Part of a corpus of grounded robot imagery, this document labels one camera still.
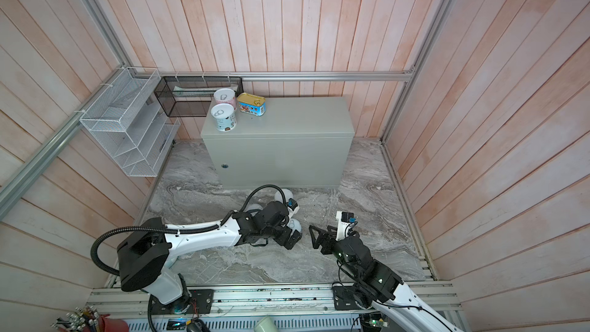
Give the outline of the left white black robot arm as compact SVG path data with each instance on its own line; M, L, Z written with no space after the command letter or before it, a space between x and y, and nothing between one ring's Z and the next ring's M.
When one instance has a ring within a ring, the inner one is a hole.
M173 314L182 314L191 307L192 295L184 277L171 270L177 258L213 247L265 246L270 240L290 250L302 237L301 224L293 219L298 211L290 198L204 224L165 225L152 218L118 246L121 290L143 291Z

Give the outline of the teal label can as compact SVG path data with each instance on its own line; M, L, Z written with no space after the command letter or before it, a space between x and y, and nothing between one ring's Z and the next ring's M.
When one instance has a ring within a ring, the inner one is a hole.
M216 128L220 132L229 132L237 125L234 107L230 104L216 104L210 111L215 121Z

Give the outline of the gold rectangular tin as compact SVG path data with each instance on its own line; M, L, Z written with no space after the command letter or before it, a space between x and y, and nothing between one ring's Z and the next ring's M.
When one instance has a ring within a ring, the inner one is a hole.
M266 112L266 98L262 96L243 92L238 95L237 103L238 110L249 115L260 117Z

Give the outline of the red label can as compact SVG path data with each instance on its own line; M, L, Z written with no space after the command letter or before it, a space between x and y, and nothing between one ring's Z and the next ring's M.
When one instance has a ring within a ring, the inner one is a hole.
M263 210L260 204L249 204L246 208L246 212L257 213Z

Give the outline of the pink label can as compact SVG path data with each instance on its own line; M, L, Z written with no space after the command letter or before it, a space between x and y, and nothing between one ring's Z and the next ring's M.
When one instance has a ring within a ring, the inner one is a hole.
M233 89L223 88L214 92L214 100L217 105L226 104L231 105L234 109L237 108L236 93Z

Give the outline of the orange label pull-tab can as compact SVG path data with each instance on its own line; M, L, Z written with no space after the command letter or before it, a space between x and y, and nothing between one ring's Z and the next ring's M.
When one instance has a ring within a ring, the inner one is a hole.
M301 223L297 219L291 218L287 227L291 228L293 231L302 232Z

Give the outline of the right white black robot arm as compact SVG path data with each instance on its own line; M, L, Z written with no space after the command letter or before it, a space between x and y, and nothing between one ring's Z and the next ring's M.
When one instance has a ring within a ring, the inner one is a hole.
M405 283L401 276L378 261L359 235L340 237L337 229L310 226L312 246L333 255L337 265L353 280L359 306L373 308L405 331L459 331Z

